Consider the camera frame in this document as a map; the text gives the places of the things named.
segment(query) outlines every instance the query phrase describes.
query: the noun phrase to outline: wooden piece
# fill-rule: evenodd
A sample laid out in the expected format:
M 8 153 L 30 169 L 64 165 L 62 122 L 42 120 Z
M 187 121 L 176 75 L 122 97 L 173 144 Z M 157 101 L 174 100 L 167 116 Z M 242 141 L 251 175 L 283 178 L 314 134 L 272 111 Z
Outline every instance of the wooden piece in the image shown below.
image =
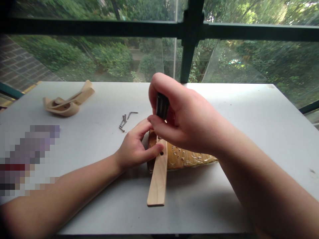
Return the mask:
M 147 197 L 147 206 L 164 206 L 166 192 L 167 175 L 167 142 L 163 139 L 157 140 L 157 143 L 164 145 L 164 150 L 156 157 L 155 165 Z
M 153 130 L 149 132 L 149 148 L 156 144 L 156 134 Z M 175 170 L 200 165 L 217 163 L 216 157 L 209 154 L 194 153 L 182 148 L 175 147 L 167 142 L 167 170 Z M 147 163 L 148 170 L 153 171 L 155 159 Z
M 92 83 L 86 80 L 80 92 L 76 93 L 66 101 L 60 97 L 55 100 L 50 100 L 47 97 L 43 98 L 43 104 L 46 111 L 53 114 L 70 117 L 79 111 L 79 105 L 86 101 L 93 93 Z
M 60 104 L 58 105 L 59 107 L 55 109 L 47 108 L 48 103 L 50 103 L 50 100 L 47 97 L 44 97 L 43 105 L 46 111 L 64 117 L 70 117 L 72 115 L 75 115 L 80 110 L 80 107 L 73 102 Z

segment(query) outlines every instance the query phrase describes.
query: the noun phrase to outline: plastic wrap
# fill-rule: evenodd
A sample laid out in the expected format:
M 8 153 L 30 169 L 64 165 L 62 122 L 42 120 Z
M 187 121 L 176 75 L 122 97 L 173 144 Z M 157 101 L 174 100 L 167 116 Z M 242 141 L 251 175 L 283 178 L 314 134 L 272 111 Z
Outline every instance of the plastic wrap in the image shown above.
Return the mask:
M 149 148 L 156 144 L 156 134 L 154 131 L 149 133 Z M 150 171 L 154 168 L 155 159 L 148 162 Z M 209 154 L 194 153 L 184 150 L 167 142 L 167 170 L 175 170 L 188 167 L 197 167 L 217 163 L 216 157 Z

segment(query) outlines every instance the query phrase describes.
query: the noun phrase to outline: green foliage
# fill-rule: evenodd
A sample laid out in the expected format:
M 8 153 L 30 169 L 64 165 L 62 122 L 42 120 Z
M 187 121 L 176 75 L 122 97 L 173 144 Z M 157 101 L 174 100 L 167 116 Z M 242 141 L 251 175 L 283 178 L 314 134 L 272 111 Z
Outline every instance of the green foliage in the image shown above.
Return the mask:
M 151 53 L 143 57 L 140 62 L 140 72 L 145 75 L 147 82 L 150 82 L 152 76 L 156 73 L 154 58 L 155 55 Z
M 96 65 L 90 58 L 81 54 L 76 60 L 64 67 L 55 74 L 64 81 L 94 81 Z
M 98 64 L 112 76 L 119 78 L 127 76 L 133 63 L 130 50 L 121 43 L 111 43 L 110 46 L 99 46 L 92 50 Z
M 137 73 L 135 71 L 131 71 L 131 75 L 133 78 L 133 82 L 141 82 L 141 80 L 139 79 L 139 77 L 137 76 Z
M 49 36 L 12 36 L 12 39 L 53 72 L 75 62 L 83 54 L 79 48 Z
M 121 20 L 174 21 L 175 0 L 115 0 Z M 188 0 L 178 1 L 178 20 Z M 319 1 L 306 0 L 205 0 L 205 20 L 214 23 L 319 25 Z M 16 17 L 116 20 L 111 0 L 17 0 Z M 115 37 L 14 36 L 13 39 L 50 70 L 67 80 L 93 77 L 108 81 L 147 81 L 161 71 L 174 75 L 174 39 Z M 195 49 L 190 82 L 274 83 L 296 106 L 319 98 L 317 72 L 319 43 L 206 39 Z M 134 67 L 129 49 L 147 54 Z M 181 40 L 177 41 L 175 79 L 179 80 Z

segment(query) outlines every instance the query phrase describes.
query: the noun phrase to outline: brick wall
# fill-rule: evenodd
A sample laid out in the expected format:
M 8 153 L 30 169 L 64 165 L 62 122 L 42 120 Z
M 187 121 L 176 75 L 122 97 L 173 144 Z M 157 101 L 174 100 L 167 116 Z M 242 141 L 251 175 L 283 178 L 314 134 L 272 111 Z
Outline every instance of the brick wall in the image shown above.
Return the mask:
M 27 92 L 39 81 L 62 81 L 8 36 L 0 39 L 0 82 Z

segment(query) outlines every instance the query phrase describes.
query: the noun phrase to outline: white table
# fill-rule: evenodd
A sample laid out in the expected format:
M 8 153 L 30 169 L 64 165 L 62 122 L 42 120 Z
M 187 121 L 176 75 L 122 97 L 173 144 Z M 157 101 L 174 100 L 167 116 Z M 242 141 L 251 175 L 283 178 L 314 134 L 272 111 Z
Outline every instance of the white table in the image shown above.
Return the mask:
M 121 145 L 121 116 L 130 111 L 126 130 L 151 114 L 149 83 L 93 82 L 95 94 L 69 118 L 55 117 L 42 106 L 42 97 L 64 99 L 83 82 L 42 82 L 0 114 L 4 140 L 23 137 L 29 125 L 60 125 L 54 155 L 60 175 L 94 163 Z M 273 85 L 187 84 L 202 94 L 226 119 L 247 134 L 280 167 L 319 199 L 319 132 Z M 111 184 L 60 234 L 177 234 L 251 232 L 251 224 L 219 164 L 167 174 L 166 204 L 146 205 L 151 174 L 146 165 Z

